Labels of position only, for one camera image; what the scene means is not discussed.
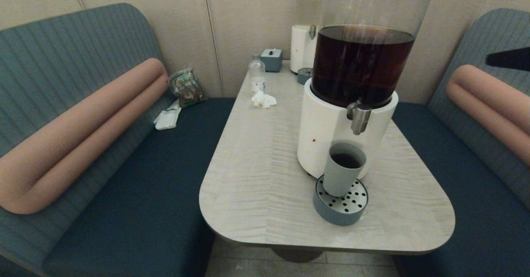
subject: plastic bottle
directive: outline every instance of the plastic bottle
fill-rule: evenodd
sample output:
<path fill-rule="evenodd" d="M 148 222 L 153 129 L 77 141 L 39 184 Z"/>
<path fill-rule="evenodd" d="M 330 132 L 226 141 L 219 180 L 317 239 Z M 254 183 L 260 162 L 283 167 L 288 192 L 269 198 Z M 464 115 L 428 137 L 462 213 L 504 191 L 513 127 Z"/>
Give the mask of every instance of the plastic bottle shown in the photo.
<path fill-rule="evenodd" d="M 253 93 L 265 91 L 265 64 L 261 62 L 259 54 L 252 55 L 252 62 L 248 65 L 250 90 Z"/>

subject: metal spigot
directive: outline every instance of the metal spigot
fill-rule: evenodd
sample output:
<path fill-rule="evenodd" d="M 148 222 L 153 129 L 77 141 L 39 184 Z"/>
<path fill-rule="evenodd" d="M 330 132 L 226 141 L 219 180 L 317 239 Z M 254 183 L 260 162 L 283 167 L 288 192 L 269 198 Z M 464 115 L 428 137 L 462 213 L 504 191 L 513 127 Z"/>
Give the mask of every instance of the metal spigot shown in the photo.
<path fill-rule="evenodd" d="M 370 118 L 371 108 L 357 100 L 347 107 L 347 117 L 352 121 L 352 131 L 359 135 L 366 130 L 366 125 Z"/>
<path fill-rule="evenodd" d="M 311 40 L 315 38 L 315 35 L 316 35 L 316 26 L 312 25 L 309 28 L 309 37 L 311 38 Z"/>

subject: table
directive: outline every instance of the table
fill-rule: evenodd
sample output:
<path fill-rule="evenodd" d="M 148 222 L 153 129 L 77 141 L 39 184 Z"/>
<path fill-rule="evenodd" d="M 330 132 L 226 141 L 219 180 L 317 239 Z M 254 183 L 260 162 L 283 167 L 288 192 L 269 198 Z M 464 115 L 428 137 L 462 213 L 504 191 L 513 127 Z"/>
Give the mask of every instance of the table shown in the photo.
<path fill-rule="evenodd" d="M 296 157 L 303 86 L 288 61 L 265 79 L 278 104 L 254 107 L 246 76 L 201 185 L 200 209 L 214 232 L 242 245 L 411 255 L 451 237 L 451 202 L 394 122 L 362 179 L 369 203 L 361 219 L 322 219 L 312 204 L 316 179 Z"/>

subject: gray cup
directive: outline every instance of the gray cup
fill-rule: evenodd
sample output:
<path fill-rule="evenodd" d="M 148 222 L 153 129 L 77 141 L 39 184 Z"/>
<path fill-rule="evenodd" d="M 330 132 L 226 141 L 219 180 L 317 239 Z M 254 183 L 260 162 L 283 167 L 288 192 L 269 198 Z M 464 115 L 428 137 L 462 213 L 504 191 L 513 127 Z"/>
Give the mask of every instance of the gray cup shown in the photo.
<path fill-rule="evenodd" d="M 330 147 L 324 168 L 324 190 L 335 197 L 345 196 L 363 170 L 366 156 L 350 143 L 339 142 Z"/>

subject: tissue box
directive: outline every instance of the tissue box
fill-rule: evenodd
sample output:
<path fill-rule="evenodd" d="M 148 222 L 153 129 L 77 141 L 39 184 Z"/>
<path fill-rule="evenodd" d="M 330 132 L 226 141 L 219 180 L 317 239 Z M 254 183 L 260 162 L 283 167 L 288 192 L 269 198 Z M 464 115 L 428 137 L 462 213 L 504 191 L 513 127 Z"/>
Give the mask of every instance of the tissue box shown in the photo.
<path fill-rule="evenodd" d="M 260 60 L 265 64 L 265 71 L 280 72 L 280 68 L 282 68 L 282 50 L 265 49 L 261 54 Z"/>

